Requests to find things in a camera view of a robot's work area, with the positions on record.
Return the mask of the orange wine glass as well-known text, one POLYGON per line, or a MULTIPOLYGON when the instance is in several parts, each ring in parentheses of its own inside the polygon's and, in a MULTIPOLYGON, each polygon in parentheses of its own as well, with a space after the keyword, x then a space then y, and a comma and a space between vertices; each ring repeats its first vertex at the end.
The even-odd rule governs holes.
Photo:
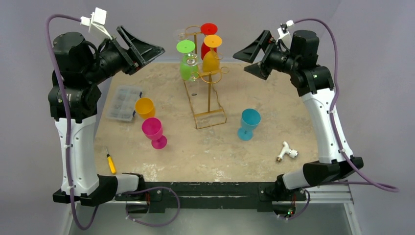
POLYGON ((153 118, 155 116, 154 103, 147 97, 142 97, 136 101, 135 111, 142 119, 153 118))
POLYGON ((216 49, 222 44, 222 38, 217 35, 207 35, 202 44, 203 72, 216 71, 220 66, 216 49))

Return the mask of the blue wine glass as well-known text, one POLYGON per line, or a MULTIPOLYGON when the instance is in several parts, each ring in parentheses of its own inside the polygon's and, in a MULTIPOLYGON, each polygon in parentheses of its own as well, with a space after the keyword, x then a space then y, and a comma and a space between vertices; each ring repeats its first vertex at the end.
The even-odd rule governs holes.
POLYGON ((252 108, 245 109, 241 114, 241 127, 237 131, 237 136, 243 141, 249 141, 253 137, 253 130, 261 123, 261 114, 252 108))

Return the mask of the pink wine glass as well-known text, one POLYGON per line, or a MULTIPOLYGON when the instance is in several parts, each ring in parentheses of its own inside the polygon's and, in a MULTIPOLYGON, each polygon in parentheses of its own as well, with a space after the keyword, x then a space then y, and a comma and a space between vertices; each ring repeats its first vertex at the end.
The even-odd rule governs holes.
POLYGON ((163 149, 167 145, 167 138, 163 135, 163 126, 156 117, 146 119, 142 126, 142 132, 151 141, 154 149, 163 149))

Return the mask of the clear wine glass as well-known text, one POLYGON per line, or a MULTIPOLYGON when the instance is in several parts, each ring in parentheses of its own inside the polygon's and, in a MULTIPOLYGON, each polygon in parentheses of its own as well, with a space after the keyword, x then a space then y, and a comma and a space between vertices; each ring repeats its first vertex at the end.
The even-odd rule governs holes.
POLYGON ((181 64, 185 66, 194 67, 197 66, 200 63, 200 57, 195 53, 184 53, 181 64))
POLYGON ((174 31, 173 33, 173 37, 177 42, 183 41, 183 40, 187 40, 188 39, 188 35, 186 34, 186 30, 185 29, 177 29, 174 31))

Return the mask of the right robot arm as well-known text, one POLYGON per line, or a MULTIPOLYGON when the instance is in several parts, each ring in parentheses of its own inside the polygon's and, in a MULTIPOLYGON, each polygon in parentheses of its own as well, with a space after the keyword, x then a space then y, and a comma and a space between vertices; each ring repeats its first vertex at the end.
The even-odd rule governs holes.
POLYGON ((247 62, 244 70, 267 79, 273 70, 288 74, 312 119, 318 160, 277 177, 273 194, 287 199, 295 190, 346 178, 364 165, 354 156, 341 128, 334 104, 334 82, 329 69, 317 63, 319 37, 313 31, 294 32, 290 47, 263 31, 234 59, 247 62))

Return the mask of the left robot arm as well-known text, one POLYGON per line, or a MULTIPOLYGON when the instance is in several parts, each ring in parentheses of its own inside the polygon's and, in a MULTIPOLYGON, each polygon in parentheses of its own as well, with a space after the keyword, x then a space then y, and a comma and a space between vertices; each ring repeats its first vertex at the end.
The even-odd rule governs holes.
POLYGON ((62 185, 52 196, 56 203, 78 201, 94 207, 118 194, 127 193, 133 200, 146 194, 141 174, 105 176, 95 167, 94 125, 101 97, 98 85, 118 72, 132 75, 165 52, 161 46, 136 38, 123 26, 117 31, 126 48, 116 38, 105 39, 96 47, 79 32, 61 34, 53 41, 58 69, 52 74, 48 101, 61 138, 64 169, 62 185))

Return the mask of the green wine glass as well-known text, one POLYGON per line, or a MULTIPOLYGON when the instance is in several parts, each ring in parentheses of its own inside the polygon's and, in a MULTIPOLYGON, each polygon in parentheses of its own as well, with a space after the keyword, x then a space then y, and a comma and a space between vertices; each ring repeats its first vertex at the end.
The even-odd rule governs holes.
POLYGON ((194 52, 195 48, 195 43, 191 40, 183 40, 176 45, 177 51, 183 54, 180 62, 180 74, 183 81, 190 80, 191 74, 198 71, 200 58, 194 52))

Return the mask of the red wine glass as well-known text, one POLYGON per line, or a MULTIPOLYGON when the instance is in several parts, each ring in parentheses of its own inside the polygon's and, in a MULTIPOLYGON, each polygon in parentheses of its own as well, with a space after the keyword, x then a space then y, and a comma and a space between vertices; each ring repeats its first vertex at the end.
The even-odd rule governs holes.
MULTIPOLYGON (((217 25, 213 23, 205 23, 201 25, 200 30, 201 30, 201 33, 203 33, 205 36, 214 35, 218 31, 218 27, 217 25)), ((204 42, 202 42, 202 45, 201 45, 201 59, 202 60, 204 59, 205 55, 209 51, 210 51, 210 48, 204 42)))

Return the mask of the clear plastic organizer box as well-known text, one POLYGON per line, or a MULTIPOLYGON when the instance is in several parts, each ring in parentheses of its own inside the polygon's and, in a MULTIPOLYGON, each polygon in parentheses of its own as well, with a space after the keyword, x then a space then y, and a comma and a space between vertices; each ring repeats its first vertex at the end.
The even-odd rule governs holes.
POLYGON ((120 85, 115 91, 106 118, 130 122, 133 120, 135 103, 141 98, 142 89, 137 86, 120 85))

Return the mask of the white plastic pipe fitting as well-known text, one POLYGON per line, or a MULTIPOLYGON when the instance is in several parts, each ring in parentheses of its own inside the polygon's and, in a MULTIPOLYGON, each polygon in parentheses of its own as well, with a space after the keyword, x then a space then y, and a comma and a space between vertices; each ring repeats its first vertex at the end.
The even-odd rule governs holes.
POLYGON ((298 151, 290 148, 289 144, 286 141, 284 141, 282 143, 282 145, 283 145, 283 147, 282 147, 280 153, 276 157, 277 162, 281 162, 285 155, 287 155, 288 157, 290 157, 292 159, 295 159, 298 156, 298 151))

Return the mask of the yellow handled screwdriver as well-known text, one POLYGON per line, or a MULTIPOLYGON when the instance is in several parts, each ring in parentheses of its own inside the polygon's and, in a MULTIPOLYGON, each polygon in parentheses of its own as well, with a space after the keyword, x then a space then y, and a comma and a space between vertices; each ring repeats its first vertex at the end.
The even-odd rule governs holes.
POLYGON ((113 161, 113 159, 112 159, 112 156, 110 155, 110 153, 109 153, 109 151, 108 151, 107 147, 106 147, 106 146, 104 146, 104 148, 105 148, 105 150, 106 150, 107 162, 108 162, 108 166, 109 166, 109 168, 110 168, 110 171, 111 171, 111 173, 112 173, 112 174, 116 174, 116 173, 117 173, 117 170, 116 170, 116 167, 115 167, 114 161, 113 161))

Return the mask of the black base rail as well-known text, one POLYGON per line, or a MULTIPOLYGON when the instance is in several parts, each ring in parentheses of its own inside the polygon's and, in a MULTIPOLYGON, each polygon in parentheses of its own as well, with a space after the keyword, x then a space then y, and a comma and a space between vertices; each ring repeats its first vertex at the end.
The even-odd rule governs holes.
POLYGON ((147 182, 149 195, 119 194, 116 201, 149 202, 151 213, 165 209, 240 209, 273 212, 278 204, 306 201, 299 190, 277 192, 274 182, 147 182))

